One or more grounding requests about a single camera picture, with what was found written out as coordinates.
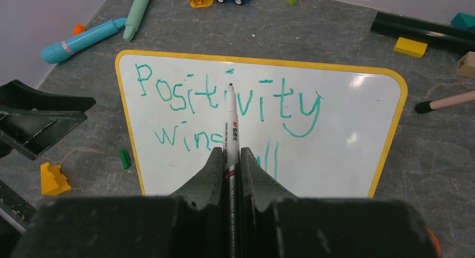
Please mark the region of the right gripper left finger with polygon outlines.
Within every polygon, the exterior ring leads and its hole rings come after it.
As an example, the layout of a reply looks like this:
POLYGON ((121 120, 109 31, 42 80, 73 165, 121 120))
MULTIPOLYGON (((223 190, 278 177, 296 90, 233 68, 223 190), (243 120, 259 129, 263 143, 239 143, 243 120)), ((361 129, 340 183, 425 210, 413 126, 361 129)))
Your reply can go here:
POLYGON ((172 257, 221 257, 223 161, 222 148, 213 148, 203 168, 172 193, 172 257))

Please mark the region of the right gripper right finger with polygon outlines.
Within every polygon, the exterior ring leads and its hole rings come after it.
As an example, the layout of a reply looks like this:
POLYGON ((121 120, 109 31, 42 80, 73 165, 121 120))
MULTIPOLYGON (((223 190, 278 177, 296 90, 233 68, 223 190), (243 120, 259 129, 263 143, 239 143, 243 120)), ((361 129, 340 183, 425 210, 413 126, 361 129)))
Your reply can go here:
POLYGON ((279 257, 271 203, 296 198, 261 168, 250 148, 241 149, 239 204, 243 257, 279 257))

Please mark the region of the green marker cap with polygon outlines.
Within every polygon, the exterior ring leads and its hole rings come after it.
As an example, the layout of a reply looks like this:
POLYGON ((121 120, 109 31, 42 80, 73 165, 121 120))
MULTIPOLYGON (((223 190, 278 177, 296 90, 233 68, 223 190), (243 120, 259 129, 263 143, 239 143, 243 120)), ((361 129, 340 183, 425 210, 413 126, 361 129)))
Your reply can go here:
POLYGON ((129 153, 124 149, 119 150, 118 153, 119 153, 119 157, 120 157, 123 168, 129 169, 131 167, 131 159, 130 159, 129 153))

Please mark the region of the green whiteboard marker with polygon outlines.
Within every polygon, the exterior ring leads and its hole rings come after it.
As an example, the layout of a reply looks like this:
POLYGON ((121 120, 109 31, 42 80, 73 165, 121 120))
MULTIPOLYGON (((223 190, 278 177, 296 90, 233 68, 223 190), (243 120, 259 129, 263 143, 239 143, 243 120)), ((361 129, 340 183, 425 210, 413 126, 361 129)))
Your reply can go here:
POLYGON ((228 221, 228 253, 229 257, 238 257, 238 217, 237 208, 238 187, 237 173, 240 165, 239 148, 239 121, 237 113, 237 99, 233 84, 229 84, 225 95, 225 118, 224 118, 224 145, 223 155, 225 164, 223 167, 223 187, 225 191, 228 221))

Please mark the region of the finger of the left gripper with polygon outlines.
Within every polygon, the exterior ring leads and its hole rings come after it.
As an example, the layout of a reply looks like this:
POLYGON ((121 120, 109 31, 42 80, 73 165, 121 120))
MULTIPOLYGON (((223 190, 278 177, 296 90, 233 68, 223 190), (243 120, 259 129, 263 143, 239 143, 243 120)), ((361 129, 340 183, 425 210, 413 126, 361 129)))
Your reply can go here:
POLYGON ((37 159, 87 119, 80 111, 1 110, 1 157, 37 159))
POLYGON ((13 109, 85 112, 96 104, 92 97, 45 93, 13 80, 1 86, 1 104, 13 109))

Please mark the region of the orange framed whiteboard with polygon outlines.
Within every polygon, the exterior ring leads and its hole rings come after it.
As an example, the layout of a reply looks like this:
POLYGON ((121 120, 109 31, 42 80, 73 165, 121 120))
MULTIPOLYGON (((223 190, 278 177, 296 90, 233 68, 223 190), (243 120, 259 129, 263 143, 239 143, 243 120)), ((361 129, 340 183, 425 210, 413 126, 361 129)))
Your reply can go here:
POLYGON ((300 197, 374 195, 407 98, 377 67, 124 50, 115 59, 141 190, 169 195, 225 141, 225 95, 239 139, 300 197))

